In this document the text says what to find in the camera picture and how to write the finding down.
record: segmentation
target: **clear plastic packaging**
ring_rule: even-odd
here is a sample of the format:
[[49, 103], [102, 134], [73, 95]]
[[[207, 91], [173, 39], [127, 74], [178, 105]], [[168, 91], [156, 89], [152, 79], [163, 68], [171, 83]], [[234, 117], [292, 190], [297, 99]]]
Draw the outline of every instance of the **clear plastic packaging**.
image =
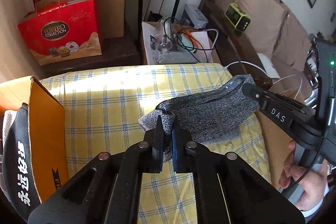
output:
[[151, 37], [151, 49], [159, 65], [197, 63], [191, 52], [179, 46], [176, 31], [169, 19], [158, 22], [155, 37]]

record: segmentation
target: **silver rivet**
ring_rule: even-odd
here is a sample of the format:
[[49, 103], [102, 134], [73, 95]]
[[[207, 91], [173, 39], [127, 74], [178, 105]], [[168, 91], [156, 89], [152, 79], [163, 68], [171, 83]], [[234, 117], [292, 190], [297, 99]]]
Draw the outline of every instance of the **silver rivet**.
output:
[[197, 146], [197, 143], [195, 143], [193, 141], [187, 142], [187, 147], [189, 147], [189, 148], [195, 148], [196, 146]]
[[237, 159], [237, 154], [233, 153], [233, 152], [227, 153], [226, 156], [229, 160], [236, 160]]
[[147, 147], [149, 147], [149, 143], [145, 142], [145, 141], [139, 142], [139, 147], [140, 148], [147, 148]]
[[98, 155], [98, 158], [99, 158], [100, 160], [107, 160], [109, 157], [110, 157], [110, 155], [109, 155], [109, 153], [107, 153], [107, 152], [102, 152], [102, 153], [100, 153], [100, 154]]

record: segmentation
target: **gray cloth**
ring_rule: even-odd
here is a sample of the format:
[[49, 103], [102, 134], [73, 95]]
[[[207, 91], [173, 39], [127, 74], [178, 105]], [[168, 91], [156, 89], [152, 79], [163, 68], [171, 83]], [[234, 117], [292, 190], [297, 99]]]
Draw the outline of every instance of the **gray cloth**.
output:
[[244, 83], [254, 84], [251, 75], [234, 76], [217, 90], [163, 101], [141, 117], [139, 124], [144, 132], [154, 129], [161, 115], [164, 162], [172, 159], [171, 131], [176, 115], [180, 128], [188, 130], [193, 141], [212, 144], [235, 139], [239, 136], [239, 125], [258, 108], [257, 102], [243, 94]]

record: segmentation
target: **yellow-green device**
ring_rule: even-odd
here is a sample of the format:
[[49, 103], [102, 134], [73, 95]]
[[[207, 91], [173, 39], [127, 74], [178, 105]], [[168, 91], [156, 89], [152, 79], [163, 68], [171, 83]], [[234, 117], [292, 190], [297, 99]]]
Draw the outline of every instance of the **yellow-green device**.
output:
[[225, 12], [225, 17], [236, 30], [244, 32], [251, 22], [251, 17], [239, 10], [236, 3], [231, 3]]

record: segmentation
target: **yellow checkered cloth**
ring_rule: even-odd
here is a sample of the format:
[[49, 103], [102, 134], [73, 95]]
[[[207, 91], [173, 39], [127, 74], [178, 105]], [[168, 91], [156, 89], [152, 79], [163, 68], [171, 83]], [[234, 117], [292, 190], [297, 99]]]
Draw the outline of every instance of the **yellow checkered cloth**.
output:
[[[219, 64], [113, 67], [70, 72], [41, 83], [65, 108], [69, 176], [100, 152], [116, 154], [143, 139], [138, 120], [160, 102], [178, 95], [214, 90], [232, 76]], [[252, 114], [241, 136], [208, 145], [211, 151], [235, 151], [270, 182], [260, 124]], [[139, 223], [197, 223], [192, 174], [176, 174], [172, 161], [160, 174], [144, 174]]]

